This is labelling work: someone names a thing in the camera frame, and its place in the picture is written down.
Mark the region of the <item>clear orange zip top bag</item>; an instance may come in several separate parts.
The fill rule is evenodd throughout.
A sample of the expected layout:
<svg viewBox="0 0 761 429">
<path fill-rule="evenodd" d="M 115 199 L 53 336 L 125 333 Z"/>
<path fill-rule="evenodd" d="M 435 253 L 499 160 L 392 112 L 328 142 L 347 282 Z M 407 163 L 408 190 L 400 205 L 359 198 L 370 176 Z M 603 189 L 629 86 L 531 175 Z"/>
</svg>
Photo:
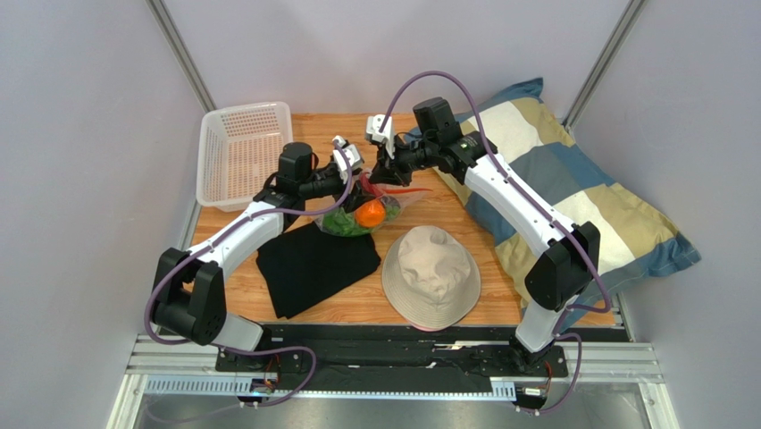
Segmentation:
<svg viewBox="0 0 761 429">
<path fill-rule="evenodd" d="M 432 193 L 429 188 L 373 184 L 369 179 L 368 169 L 358 173 L 353 190 L 342 205 L 314 218 L 320 231 L 338 237 L 371 234 Z"/>
</svg>

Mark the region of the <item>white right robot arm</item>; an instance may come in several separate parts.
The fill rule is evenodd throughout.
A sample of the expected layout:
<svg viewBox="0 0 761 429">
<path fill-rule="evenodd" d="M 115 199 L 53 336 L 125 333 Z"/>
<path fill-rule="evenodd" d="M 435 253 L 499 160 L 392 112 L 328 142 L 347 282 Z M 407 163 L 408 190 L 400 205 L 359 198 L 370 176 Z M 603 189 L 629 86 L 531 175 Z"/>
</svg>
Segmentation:
<svg viewBox="0 0 761 429">
<path fill-rule="evenodd" d="M 504 360 L 515 371 L 538 367 L 553 347 L 571 304 L 598 271 L 600 232 L 560 214 L 514 172 L 483 127 L 463 132 L 447 100 L 414 107 L 420 135 L 404 142 L 388 115 L 367 119 L 365 138 L 376 146 L 369 181 L 407 186 L 414 172 L 438 168 L 484 199 L 523 237 L 537 258 L 526 276 L 530 294 L 523 320 L 510 337 Z"/>
</svg>

